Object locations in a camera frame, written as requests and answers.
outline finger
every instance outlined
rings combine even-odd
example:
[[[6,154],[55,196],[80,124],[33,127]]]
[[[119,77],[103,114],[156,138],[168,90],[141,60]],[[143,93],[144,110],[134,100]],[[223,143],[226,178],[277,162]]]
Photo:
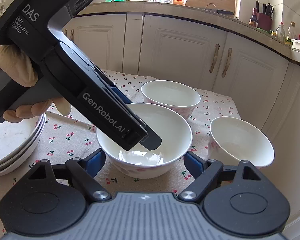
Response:
[[[24,87],[32,87],[38,80],[29,57],[16,45],[0,45],[0,68]]]
[[[34,116],[42,115],[51,106],[52,100],[36,103],[31,107],[31,113]]]
[[[7,110],[3,113],[3,118],[8,122],[21,122],[23,119],[17,117],[16,112],[13,110]]]
[[[32,106],[19,106],[16,109],[16,116],[23,118],[23,119],[29,119],[34,117],[34,115],[31,112]]]
[[[53,103],[60,112],[60,114],[67,116],[71,112],[71,104],[65,98],[54,98]]]

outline cutting board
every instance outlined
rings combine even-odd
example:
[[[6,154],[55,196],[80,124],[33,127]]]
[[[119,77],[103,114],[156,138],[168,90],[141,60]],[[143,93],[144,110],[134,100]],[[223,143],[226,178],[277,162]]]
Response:
[[[187,0],[186,6],[204,9],[209,3],[213,3],[219,10],[225,10],[234,13],[235,0]]]

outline cabinet door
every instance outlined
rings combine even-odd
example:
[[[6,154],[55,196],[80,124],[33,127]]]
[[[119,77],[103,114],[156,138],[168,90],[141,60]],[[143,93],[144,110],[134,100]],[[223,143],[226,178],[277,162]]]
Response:
[[[211,90],[225,39],[207,25],[145,15],[138,74]]]
[[[300,235],[300,66],[289,64],[265,127],[262,131],[271,141],[275,156],[261,171],[290,203],[290,218],[283,233],[294,239]]]
[[[230,96],[240,117],[261,129],[282,85],[288,61],[243,37],[228,33],[213,92]]]
[[[126,14],[73,18],[64,28],[67,37],[101,69],[122,72]]]

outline gray ribbed panel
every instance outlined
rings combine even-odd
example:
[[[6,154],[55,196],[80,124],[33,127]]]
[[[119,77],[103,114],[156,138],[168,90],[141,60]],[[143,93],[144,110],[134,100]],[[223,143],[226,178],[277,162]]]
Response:
[[[2,240],[33,240],[7,234]],[[197,205],[181,203],[172,193],[118,193],[94,203],[72,228],[40,240],[235,240],[213,228]],[[285,240],[281,235],[264,240]]]

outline cherry pattern tablecloth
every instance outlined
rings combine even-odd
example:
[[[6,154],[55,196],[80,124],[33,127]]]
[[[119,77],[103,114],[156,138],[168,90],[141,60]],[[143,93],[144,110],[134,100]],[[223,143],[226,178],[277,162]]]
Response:
[[[104,72],[133,102],[143,102],[142,84],[155,80],[152,77],[134,76],[108,70]],[[202,99],[188,119],[193,132],[190,150],[203,159],[208,159],[210,122],[219,116],[237,118],[240,116],[230,97],[211,91],[196,90]],[[52,164],[65,163],[69,158],[85,158],[99,148],[96,127],[76,109],[73,108],[69,116],[62,116],[52,105],[46,114],[47,120],[40,142],[32,155],[18,169],[0,177],[0,200],[39,160],[49,159]],[[117,191],[164,191],[177,195],[194,180],[185,168],[183,159],[178,160],[176,165],[162,176],[154,179],[138,179],[128,177],[118,171],[108,158],[95,179],[112,195]],[[0,237],[5,233],[0,220]]]

